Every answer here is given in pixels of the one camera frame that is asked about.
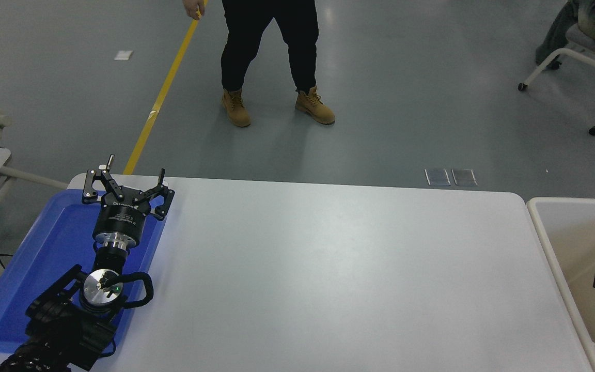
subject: shoelace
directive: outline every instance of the shoelace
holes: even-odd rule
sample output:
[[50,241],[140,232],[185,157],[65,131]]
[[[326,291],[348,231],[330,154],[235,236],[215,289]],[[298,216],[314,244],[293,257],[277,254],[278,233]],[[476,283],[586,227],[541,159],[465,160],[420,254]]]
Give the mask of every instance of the shoelace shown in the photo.
[[237,106],[245,107],[243,105],[243,96],[242,95],[231,95],[231,108],[235,109]]
[[319,96],[318,94],[309,94],[309,95],[307,95],[307,99],[309,99],[309,102],[311,102],[311,104],[313,104],[313,105],[323,103],[321,101],[321,96]]

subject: black pants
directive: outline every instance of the black pants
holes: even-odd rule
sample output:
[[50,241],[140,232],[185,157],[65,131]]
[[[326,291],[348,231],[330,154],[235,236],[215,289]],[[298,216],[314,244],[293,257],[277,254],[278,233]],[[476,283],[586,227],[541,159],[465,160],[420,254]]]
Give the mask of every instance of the black pants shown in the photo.
[[272,19],[288,45],[288,59],[295,87],[309,92],[316,86],[318,21],[315,0],[222,0],[229,37],[222,53],[222,86],[238,91],[245,73],[257,56],[263,31]]
[[559,48],[566,47],[569,41],[566,40],[566,31],[578,23],[578,8],[580,7],[580,0],[569,0],[566,5],[560,10],[557,18],[550,26],[543,44],[536,48],[536,64],[546,59],[550,53]]

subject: person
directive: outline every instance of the person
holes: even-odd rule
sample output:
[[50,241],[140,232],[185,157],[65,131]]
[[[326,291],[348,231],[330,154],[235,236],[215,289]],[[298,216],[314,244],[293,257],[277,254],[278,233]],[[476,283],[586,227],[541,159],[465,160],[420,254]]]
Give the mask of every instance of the person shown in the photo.
[[[182,0],[189,17],[205,16],[203,0]],[[317,94],[316,41],[318,21],[316,0],[261,0],[253,6],[241,0],[222,0],[229,30],[222,52],[222,106],[237,127],[247,127],[251,120],[242,97],[245,74],[257,56],[263,31],[274,19],[288,45],[291,75],[297,91],[295,108],[311,115],[324,125],[335,121],[335,115]]]
[[[545,40],[536,48],[536,64],[541,64],[550,53],[566,47],[566,31],[578,24],[580,31],[595,40],[595,0],[568,0],[550,26]],[[555,59],[548,68],[556,70],[561,63]]]

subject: robotic arm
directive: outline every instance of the robotic arm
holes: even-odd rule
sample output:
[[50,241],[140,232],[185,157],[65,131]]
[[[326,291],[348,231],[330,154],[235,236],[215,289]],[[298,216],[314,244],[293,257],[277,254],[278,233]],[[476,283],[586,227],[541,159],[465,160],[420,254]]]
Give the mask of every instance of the robotic arm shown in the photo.
[[[69,372],[69,363],[90,370],[94,363],[116,351],[112,321],[126,308],[144,306],[153,299],[153,282],[147,273],[123,273],[130,249],[139,245],[144,221],[151,215],[162,221],[174,191],[164,186],[162,169],[158,184],[147,191],[119,186],[109,174],[114,156],[99,169],[87,172],[82,203],[100,203],[93,230],[96,257],[89,272],[75,265],[38,296],[27,308],[31,318],[25,333],[29,339],[0,365],[0,372]],[[93,183],[101,181],[105,193],[99,197]],[[151,200],[163,197],[154,209]],[[146,296],[128,301],[126,283],[142,281]],[[78,296],[80,306],[71,299]],[[113,351],[105,353],[109,344]]]

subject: blue tray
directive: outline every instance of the blue tray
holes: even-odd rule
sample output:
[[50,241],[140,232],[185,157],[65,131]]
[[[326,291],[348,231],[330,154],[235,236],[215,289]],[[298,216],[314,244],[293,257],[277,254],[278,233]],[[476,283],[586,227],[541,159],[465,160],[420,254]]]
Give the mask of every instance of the blue tray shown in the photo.
[[[24,329],[30,318],[24,311],[38,295],[75,264],[85,272],[93,265],[91,235],[100,204],[83,205],[81,194],[71,189],[50,199],[0,278],[0,352],[13,353],[28,339]],[[153,217],[146,219],[142,241],[130,250],[123,273],[148,271],[163,227]],[[141,283],[127,285],[123,293],[130,297],[128,301],[137,300],[143,287]],[[114,336],[118,346],[131,316],[132,310],[123,310],[113,320],[118,325]]]

